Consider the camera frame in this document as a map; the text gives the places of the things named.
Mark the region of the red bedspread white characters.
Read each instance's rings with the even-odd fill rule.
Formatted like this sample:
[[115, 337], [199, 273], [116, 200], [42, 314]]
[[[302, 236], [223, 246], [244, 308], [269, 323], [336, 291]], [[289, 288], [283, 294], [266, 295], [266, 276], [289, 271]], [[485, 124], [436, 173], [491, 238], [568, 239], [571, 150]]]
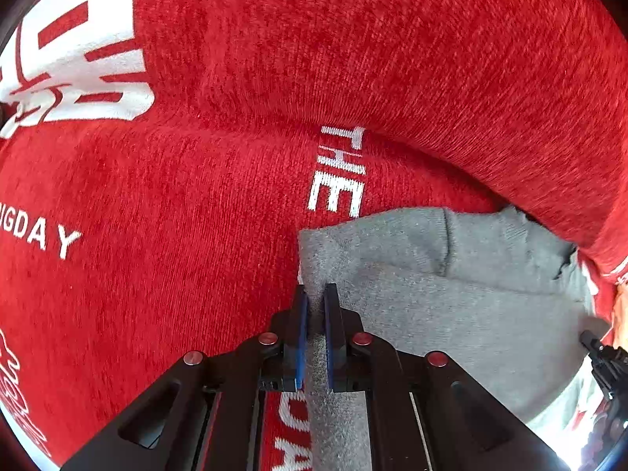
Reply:
[[37, 0], [1, 55], [1, 409], [57, 469], [288, 299], [301, 228], [513, 204], [627, 271], [601, 0]]

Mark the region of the grey knit garment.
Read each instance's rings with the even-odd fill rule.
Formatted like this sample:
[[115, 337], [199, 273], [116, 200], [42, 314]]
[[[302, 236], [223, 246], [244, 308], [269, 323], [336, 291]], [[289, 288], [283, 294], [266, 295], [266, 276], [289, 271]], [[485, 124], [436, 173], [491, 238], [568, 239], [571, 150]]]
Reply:
[[326, 371], [323, 288], [368, 332], [415, 355], [442, 351], [570, 458], [577, 408], [599, 398], [583, 370], [584, 330], [604, 335], [576, 247], [514, 207], [492, 214], [401, 208], [299, 234], [311, 300], [305, 380], [317, 470], [367, 470], [364, 396], [333, 393]]

